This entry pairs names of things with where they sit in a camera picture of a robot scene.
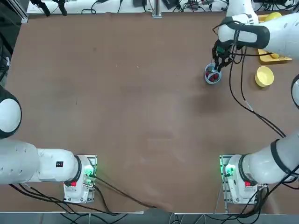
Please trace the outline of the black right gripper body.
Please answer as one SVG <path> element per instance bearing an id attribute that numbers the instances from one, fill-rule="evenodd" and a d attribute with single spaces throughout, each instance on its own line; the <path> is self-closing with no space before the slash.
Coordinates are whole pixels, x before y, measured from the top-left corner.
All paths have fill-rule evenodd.
<path id="1" fill-rule="evenodd" d="M 212 56 L 215 60 L 216 58 L 227 58 L 229 57 L 232 48 L 235 47 L 236 50 L 240 50 L 243 45 L 234 45 L 234 44 L 227 44 L 223 43 L 220 40 L 217 40 L 212 48 Z"/>

